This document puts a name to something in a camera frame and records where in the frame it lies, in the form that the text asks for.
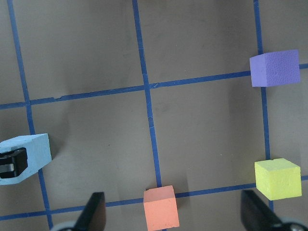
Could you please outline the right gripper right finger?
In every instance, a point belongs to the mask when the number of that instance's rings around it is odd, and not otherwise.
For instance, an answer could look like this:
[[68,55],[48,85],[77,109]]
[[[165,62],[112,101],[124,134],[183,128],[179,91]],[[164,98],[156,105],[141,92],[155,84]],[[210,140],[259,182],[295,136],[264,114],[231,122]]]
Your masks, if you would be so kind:
[[283,231],[283,222],[253,190],[241,192],[241,222],[247,231]]

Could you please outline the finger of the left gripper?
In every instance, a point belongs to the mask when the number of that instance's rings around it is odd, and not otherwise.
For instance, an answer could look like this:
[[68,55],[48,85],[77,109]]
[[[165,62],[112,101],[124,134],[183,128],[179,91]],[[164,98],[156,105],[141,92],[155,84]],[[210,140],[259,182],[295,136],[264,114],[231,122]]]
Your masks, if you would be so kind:
[[0,178],[11,179],[20,176],[27,168],[26,148],[18,148],[0,154]]

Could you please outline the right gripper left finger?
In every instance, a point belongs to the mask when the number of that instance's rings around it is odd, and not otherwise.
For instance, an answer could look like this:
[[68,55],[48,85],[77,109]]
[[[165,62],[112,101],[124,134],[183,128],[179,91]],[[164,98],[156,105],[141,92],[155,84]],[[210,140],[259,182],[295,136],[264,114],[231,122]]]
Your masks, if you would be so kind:
[[94,192],[73,226],[74,231],[103,231],[106,226],[104,192]]

